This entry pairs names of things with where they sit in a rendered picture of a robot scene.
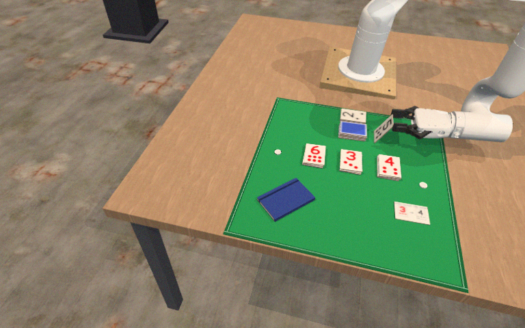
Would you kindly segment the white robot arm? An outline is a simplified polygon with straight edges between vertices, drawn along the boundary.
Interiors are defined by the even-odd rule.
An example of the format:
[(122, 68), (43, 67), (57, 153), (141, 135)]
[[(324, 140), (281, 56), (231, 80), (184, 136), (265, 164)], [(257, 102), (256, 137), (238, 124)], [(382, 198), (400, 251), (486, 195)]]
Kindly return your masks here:
[[(338, 69), (347, 78), (372, 83), (383, 78), (378, 62), (388, 39), (394, 17), (408, 0), (371, 0), (362, 10), (350, 59), (339, 61)], [(494, 91), (494, 92), (492, 92)], [(495, 99), (515, 98), (525, 92), (525, 23), (494, 75), (480, 80), (467, 95), (461, 111), (452, 111), (453, 129), (448, 138), (504, 142), (513, 121), (509, 115), (489, 108)], [(498, 95), (497, 95), (498, 94)]]

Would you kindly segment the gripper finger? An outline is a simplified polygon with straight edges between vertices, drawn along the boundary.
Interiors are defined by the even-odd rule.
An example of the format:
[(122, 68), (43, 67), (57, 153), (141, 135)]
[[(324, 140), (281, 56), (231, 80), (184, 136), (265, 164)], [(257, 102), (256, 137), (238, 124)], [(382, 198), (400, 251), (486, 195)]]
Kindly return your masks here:
[[(410, 107), (408, 109), (393, 109), (391, 115), (393, 115), (394, 118), (408, 118), (411, 120), (415, 120), (414, 117), (414, 110), (417, 109), (417, 106)], [(412, 116), (409, 114), (412, 113)]]
[[(429, 133), (432, 132), (432, 131), (423, 131), (423, 132), (421, 132), (421, 131), (418, 131), (417, 128), (418, 128), (417, 124), (407, 125), (406, 123), (397, 123), (397, 122), (395, 122), (393, 124), (392, 131), (410, 134), (411, 136), (414, 136), (414, 137), (416, 137), (418, 139), (422, 139), (423, 137), (427, 136)], [(419, 132), (421, 132), (421, 133), (419, 133)]]

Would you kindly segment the green card cloth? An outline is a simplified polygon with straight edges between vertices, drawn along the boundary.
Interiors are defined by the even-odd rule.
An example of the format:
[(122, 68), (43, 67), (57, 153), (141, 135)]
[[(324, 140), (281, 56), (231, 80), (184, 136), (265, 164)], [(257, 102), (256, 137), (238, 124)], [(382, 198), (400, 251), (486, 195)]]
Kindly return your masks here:
[[(341, 139), (340, 109), (279, 100), (229, 232), (462, 286), (440, 139), (391, 129), (374, 143), (387, 119), (366, 114), (366, 141)], [(323, 168), (302, 165), (306, 144), (326, 146)], [(362, 152), (360, 175), (340, 172), (341, 149)], [(400, 157), (399, 181), (377, 177), (379, 154)], [(257, 197), (294, 178), (315, 200), (274, 221)], [(395, 219), (394, 202), (427, 207), (430, 225)]]

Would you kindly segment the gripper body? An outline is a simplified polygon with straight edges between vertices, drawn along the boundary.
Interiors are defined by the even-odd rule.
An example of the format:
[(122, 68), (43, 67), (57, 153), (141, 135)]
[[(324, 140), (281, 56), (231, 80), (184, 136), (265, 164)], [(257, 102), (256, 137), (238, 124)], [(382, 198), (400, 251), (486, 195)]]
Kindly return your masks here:
[(451, 112), (434, 109), (415, 109), (414, 114), (415, 120), (411, 120), (411, 123), (417, 124), (418, 131), (432, 131), (424, 138), (445, 138), (449, 136), (453, 129), (454, 116)]

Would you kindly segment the blue notebook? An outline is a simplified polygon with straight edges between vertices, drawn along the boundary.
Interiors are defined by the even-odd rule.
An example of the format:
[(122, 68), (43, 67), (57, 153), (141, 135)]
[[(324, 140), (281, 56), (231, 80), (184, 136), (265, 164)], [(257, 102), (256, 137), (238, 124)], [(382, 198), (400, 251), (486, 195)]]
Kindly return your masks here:
[(315, 200), (315, 196), (297, 178), (294, 178), (258, 196), (257, 200), (269, 216), (277, 221), (311, 203)]

